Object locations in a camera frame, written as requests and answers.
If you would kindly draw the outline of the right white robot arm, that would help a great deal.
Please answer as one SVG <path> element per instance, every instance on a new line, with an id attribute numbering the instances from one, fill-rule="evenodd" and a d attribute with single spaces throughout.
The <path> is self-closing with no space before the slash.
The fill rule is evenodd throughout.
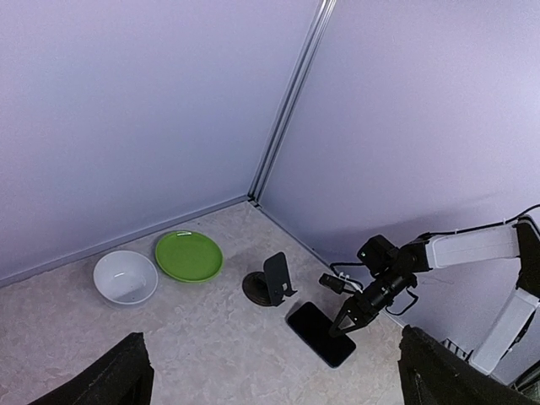
<path id="1" fill-rule="evenodd" d="M 433 333 L 475 370 L 491 375 L 539 312 L 539 228 L 526 213 L 428 232 L 402 246 L 375 235 L 357 257 L 372 280 L 351 283 L 330 327 L 334 337 L 387 312 Z"/>

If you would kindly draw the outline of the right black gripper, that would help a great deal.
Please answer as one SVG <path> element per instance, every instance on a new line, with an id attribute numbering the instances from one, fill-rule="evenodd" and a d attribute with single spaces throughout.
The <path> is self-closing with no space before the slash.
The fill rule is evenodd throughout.
<path id="1" fill-rule="evenodd" d="M 333 337 L 344 336 L 367 327 L 394 299 L 407 288 L 416 288 L 417 277 L 412 273 L 402 275 L 388 270 L 380 274 L 363 292 L 347 298 L 333 321 L 329 334 Z"/>

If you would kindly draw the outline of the low black round stand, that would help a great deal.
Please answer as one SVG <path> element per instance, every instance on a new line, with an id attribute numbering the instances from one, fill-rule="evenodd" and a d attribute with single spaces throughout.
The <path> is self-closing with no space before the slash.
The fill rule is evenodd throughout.
<path id="1" fill-rule="evenodd" d="M 297 293 L 292 287 L 287 259 L 282 251 L 269 257 L 261 271 L 247 274 L 241 287 L 249 301 L 262 307 L 280 306 L 285 297 Z"/>

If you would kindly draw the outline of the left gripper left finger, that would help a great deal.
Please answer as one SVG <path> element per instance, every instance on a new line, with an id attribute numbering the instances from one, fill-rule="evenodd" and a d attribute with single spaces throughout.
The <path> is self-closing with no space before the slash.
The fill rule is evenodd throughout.
<path id="1" fill-rule="evenodd" d="M 34 404 L 149 404 L 154 368 L 144 335 L 132 332 L 70 381 Z"/>

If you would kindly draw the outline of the blue-edged black phone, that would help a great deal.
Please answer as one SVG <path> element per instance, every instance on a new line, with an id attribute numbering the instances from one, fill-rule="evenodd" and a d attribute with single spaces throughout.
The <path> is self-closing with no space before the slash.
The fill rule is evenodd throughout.
<path id="1" fill-rule="evenodd" d="M 329 367 L 336 369 L 354 352 L 356 343 L 346 335 L 332 337 L 332 321 L 312 302 L 305 302 L 286 318 L 294 333 Z"/>

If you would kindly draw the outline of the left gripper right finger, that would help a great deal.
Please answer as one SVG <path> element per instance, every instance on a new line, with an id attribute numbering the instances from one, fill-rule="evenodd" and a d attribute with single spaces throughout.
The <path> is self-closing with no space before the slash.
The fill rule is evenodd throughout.
<path id="1" fill-rule="evenodd" d="M 480 373 L 418 327 L 402 330 L 398 369 L 406 404 L 535 404 Z"/>

